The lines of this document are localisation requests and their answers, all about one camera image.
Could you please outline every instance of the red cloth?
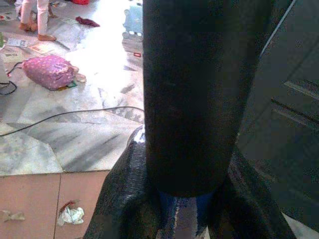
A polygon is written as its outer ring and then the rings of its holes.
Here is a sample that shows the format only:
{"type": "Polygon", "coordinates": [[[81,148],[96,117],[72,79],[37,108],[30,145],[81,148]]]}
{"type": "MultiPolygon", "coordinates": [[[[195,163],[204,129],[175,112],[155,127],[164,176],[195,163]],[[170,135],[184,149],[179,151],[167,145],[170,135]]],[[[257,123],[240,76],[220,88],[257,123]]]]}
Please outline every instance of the red cloth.
{"type": "Polygon", "coordinates": [[[88,25],[88,26],[93,26],[93,27],[100,26],[96,22],[94,22],[90,19],[83,19],[80,16],[78,16],[75,20],[77,20],[80,24],[83,24],[83,25],[88,25]]]}

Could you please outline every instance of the marble floor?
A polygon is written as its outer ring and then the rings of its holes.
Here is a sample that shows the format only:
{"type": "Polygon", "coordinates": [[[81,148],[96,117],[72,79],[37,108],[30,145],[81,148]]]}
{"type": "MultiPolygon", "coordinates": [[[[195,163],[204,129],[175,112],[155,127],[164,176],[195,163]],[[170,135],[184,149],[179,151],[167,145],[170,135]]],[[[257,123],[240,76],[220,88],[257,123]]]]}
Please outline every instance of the marble floor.
{"type": "MultiPolygon", "coordinates": [[[[0,12],[14,10],[0,6],[0,12]]],[[[17,90],[0,96],[1,134],[19,129],[63,112],[94,110],[118,106],[143,109],[142,38],[130,35],[123,40],[126,1],[112,4],[91,0],[89,5],[66,2],[66,7],[53,7],[58,18],[50,18],[48,34],[57,42],[44,43],[52,51],[77,66],[86,83],[63,91],[49,91],[35,84],[21,69],[11,74],[17,90]],[[89,18],[101,27],[67,24],[64,18],[89,18]]],[[[19,21],[0,21],[4,38],[39,44],[35,33],[19,30],[19,21]]],[[[1,53],[20,52],[24,59],[41,54],[23,47],[5,46],[1,53]]],[[[15,62],[6,63],[11,69],[15,62]]],[[[76,113],[52,118],[19,133],[0,138],[0,175],[83,172],[109,170],[123,152],[130,134],[144,122],[144,113],[118,109],[76,113]]]]}

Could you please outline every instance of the crumpled paper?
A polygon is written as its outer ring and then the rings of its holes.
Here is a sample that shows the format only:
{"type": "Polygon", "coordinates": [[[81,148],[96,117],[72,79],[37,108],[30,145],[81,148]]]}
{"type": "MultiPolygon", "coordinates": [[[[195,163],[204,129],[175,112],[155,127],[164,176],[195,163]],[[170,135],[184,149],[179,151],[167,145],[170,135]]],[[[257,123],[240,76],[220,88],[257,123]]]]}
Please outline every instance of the crumpled paper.
{"type": "Polygon", "coordinates": [[[3,212],[3,216],[2,216],[3,222],[7,222],[10,220],[18,220],[18,221],[25,220],[24,214],[22,212],[18,212],[18,213],[13,214],[13,215],[11,214],[10,211],[7,211],[7,210],[2,210],[2,212],[3,212]]]}
{"type": "Polygon", "coordinates": [[[65,223],[70,223],[74,225],[81,224],[84,223],[82,219],[83,216],[84,210],[82,208],[70,209],[67,206],[60,214],[57,224],[59,226],[63,226],[65,223]]]}

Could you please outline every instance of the cabinet door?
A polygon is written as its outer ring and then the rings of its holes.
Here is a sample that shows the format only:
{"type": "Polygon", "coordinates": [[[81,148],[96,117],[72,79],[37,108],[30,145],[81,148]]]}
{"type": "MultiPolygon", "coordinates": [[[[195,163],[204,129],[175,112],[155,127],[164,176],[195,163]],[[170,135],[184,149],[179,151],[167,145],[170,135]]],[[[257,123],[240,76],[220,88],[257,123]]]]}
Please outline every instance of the cabinet door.
{"type": "Polygon", "coordinates": [[[284,212],[318,231],[319,124],[272,100],[242,152],[284,212]]]}

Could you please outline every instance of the scattered paper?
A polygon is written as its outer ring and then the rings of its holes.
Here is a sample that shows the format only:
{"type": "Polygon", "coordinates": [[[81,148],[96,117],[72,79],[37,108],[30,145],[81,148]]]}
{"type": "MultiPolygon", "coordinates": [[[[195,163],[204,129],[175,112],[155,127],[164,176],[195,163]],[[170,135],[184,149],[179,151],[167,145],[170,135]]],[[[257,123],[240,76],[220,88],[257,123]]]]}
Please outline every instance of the scattered paper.
{"type": "Polygon", "coordinates": [[[7,222],[10,220],[18,220],[18,221],[23,221],[25,220],[24,214],[22,212],[16,213],[16,214],[11,214],[10,211],[3,210],[2,211],[3,216],[2,216],[2,221],[7,222]]]}
{"type": "Polygon", "coordinates": [[[84,223],[82,217],[84,216],[84,210],[82,208],[70,209],[65,207],[64,211],[60,213],[57,224],[63,226],[65,223],[70,224],[82,224],[84,223]]]}
{"type": "Polygon", "coordinates": [[[65,2],[60,2],[60,1],[55,1],[54,3],[52,3],[52,6],[54,7],[65,7],[66,3],[65,2]]]}
{"type": "Polygon", "coordinates": [[[7,46],[27,47],[28,41],[15,39],[15,38],[9,38],[8,41],[6,42],[6,45],[7,46]]]}
{"type": "Polygon", "coordinates": [[[4,0],[0,0],[0,6],[9,6],[9,4],[4,0]]]}
{"type": "Polygon", "coordinates": [[[63,22],[67,23],[67,24],[70,24],[70,25],[73,25],[73,24],[76,24],[78,23],[77,20],[74,20],[74,19],[70,19],[70,18],[63,18],[61,19],[63,22]]]}
{"type": "Polygon", "coordinates": [[[40,43],[40,44],[37,44],[35,46],[31,46],[29,47],[31,50],[37,52],[37,53],[40,53],[40,54],[45,54],[49,51],[52,51],[53,48],[48,46],[48,45],[45,45],[43,43],[40,43]]]}
{"type": "Polygon", "coordinates": [[[16,19],[15,11],[1,12],[0,20],[3,21],[12,21],[16,19]]]}
{"type": "Polygon", "coordinates": [[[1,57],[4,63],[23,61],[23,56],[21,52],[3,53],[1,54],[1,57]]]}

